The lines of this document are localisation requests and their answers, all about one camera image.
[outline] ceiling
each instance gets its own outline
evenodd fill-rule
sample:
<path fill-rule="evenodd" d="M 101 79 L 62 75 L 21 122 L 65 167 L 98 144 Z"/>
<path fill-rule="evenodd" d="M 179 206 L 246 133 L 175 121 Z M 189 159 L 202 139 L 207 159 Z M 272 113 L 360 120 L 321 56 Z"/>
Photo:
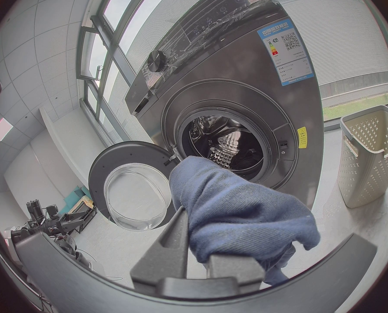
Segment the ceiling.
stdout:
<path fill-rule="evenodd" d="M 55 122 L 79 107 L 75 72 L 78 33 L 89 0 L 18 0 L 0 27 L 0 120 L 13 125 L 0 142 L 3 174 L 42 130 L 44 107 Z"/>

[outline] ceiling light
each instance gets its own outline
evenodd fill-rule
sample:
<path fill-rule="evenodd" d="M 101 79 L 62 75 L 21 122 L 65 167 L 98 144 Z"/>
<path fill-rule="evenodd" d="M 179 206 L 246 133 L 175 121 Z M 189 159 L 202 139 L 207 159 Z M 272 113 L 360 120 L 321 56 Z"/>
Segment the ceiling light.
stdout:
<path fill-rule="evenodd" d="M 0 120 L 0 141 L 10 132 L 13 126 L 4 118 Z"/>

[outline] blue towel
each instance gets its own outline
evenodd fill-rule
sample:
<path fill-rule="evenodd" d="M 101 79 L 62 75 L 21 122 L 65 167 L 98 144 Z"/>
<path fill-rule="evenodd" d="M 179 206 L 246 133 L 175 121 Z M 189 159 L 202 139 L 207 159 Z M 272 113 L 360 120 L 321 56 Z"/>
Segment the blue towel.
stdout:
<path fill-rule="evenodd" d="M 248 182 L 211 160 L 189 156 L 169 178 L 177 210 L 188 212 L 190 248 L 197 261 L 212 253 L 254 257 L 266 271 L 265 283 L 288 278 L 281 268 L 295 253 L 320 241 L 311 211 L 297 198 Z"/>

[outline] yellow warning sticker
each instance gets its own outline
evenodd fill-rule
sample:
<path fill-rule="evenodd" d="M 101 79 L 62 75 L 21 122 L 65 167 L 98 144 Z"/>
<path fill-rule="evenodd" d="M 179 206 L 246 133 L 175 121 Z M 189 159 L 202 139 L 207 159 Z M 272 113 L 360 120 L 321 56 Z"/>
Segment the yellow warning sticker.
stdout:
<path fill-rule="evenodd" d="M 307 129 L 305 127 L 299 128 L 298 130 L 298 148 L 307 148 Z"/>

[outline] qr code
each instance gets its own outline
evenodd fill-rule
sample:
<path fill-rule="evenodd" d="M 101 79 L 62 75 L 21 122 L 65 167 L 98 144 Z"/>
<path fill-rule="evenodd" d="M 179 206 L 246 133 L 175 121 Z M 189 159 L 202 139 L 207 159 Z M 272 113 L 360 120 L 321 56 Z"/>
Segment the qr code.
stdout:
<path fill-rule="evenodd" d="M 300 41 L 294 32 L 281 36 L 281 39 L 284 41 L 287 50 L 292 50 L 301 46 Z"/>

